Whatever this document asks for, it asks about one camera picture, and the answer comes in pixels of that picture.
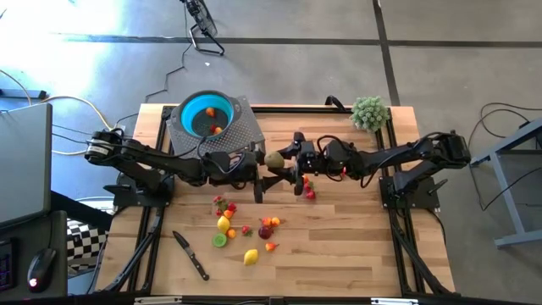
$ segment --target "computer monitor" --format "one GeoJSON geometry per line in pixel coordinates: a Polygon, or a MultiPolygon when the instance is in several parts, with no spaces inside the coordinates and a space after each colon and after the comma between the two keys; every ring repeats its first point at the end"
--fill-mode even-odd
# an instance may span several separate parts
{"type": "Polygon", "coordinates": [[[0,227],[50,210],[52,119],[48,103],[0,113],[0,227]]]}

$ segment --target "computer mouse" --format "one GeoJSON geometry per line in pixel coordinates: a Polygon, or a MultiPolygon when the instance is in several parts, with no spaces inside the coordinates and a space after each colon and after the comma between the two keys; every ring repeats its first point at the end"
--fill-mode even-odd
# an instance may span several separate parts
{"type": "Polygon", "coordinates": [[[32,259],[26,276],[26,284],[30,292],[42,292],[49,287],[56,254],[55,250],[45,248],[32,259]]]}

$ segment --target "knife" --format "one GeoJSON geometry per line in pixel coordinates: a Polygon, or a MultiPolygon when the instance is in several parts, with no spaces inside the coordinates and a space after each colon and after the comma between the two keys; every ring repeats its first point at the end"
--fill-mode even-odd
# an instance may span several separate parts
{"type": "Polygon", "coordinates": [[[173,231],[173,236],[175,236],[175,239],[180,244],[180,246],[185,249],[186,254],[188,254],[188,257],[190,258],[194,266],[196,266],[197,272],[200,273],[203,280],[209,280],[209,274],[205,273],[202,265],[200,264],[200,262],[197,261],[196,254],[192,251],[192,249],[190,249],[190,244],[188,243],[188,241],[186,241],[186,239],[181,236],[177,231],[173,231]]]}

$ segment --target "concrete floor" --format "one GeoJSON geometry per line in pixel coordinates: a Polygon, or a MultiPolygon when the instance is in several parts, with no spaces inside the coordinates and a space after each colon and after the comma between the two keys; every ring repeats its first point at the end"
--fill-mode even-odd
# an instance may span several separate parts
{"type": "MultiPolygon", "coordinates": [[[[387,36],[393,40],[542,40],[542,3],[534,0],[380,2],[387,36]]],[[[207,5],[219,37],[379,38],[369,0],[207,0],[207,5]]],[[[179,66],[185,49],[182,43],[64,42],[62,36],[50,34],[184,36],[183,10],[175,0],[12,0],[0,1],[0,11],[2,6],[8,10],[0,19],[0,39],[10,43],[0,48],[0,67],[28,88],[92,100],[111,124],[137,112],[146,94],[163,87],[165,74],[179,66]]],[[[321,104],[333,94],[346,104],[372,95],[391,104],[380,46],[224,46],[224,58],[191,49],[185,56],[187,69],[169,78],[169,92],[149,102],[179,103],[198,90],[218,89],[247,95],[251,103],[321,104]]],[[[455,129],[468,136],[479,109],[490,102],[542,107],[541,48],[391,47],[390,56],[400,103],[415,108],[421,134],[455,129]]],[[[0,87],[14,84],[0,77],[0,87]]],[[[89,132],[102,128],[84,104],[53,104],[55,124],[89,132]]],[[[21,106],[22,101],[0,101],[0,108],[21,106]]],[[[540,116],[524,114],[530,119],[540,116]]],[[[125,121],[129,133],[135,122],[125,121]]],[[[512,114],[488,119],[490,129],[503,135],[521,123],[512,114]]],[[[473,154],[497,141],[480,130],[473,154]]],[[[66,151],[82,148],[62,139],[53,145],[66,151]]],[[[114,183],[116,175],[114,169],[89,165],[81,157],[53,156],[53,190],[73,198],[107,196],[102,186],[114,183]]],[[[491,170],[483,168],[476,175],[487,202],[498,186],[491,170]]],[[[482,212],[466,169],[438,177],[449,179],[440,191],[441,218],[457,290],[470,297],[540,303],[542,242],[496,250],[493,239],[513,232],[504,202],[498,200],[482,212]]],[[[528,210],[530,216],[538,216],[531,223],[540,224],[541,211],[528,210]]]]}

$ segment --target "tripod leg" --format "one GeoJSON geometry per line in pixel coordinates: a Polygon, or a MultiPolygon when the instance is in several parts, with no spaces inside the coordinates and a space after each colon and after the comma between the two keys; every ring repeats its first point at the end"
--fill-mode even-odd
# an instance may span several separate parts
{"type": "Polygon", "coordinates": [[[199,51],[199,52],[202,52],[202,53],[209,53],[209,54],[216,54],[216,55],[220,55],[220,56],[224,56],[224,48],[222,47],[222,45],[220,45],[220,43],[218,43],[216,41],[216,39],[214,39],[212,36],[210,36],[207,32],[203,32],[202,34],[205,36],[205,37],[208,37],[210,38],[219,48],[220,48],[220,52],[219,51],[214,51],[214,50],[207,50],[207,49],[202,49],[202,48],[199,48],[199,46],[197,46],[197,43],[196,43],[196,39],[194,39],[194,30],[197,28],[197,25],[193,25],[191,28],[190,28],[190,39],[192,40],[192,45],[194,46],[194,48],[199,51]]]}

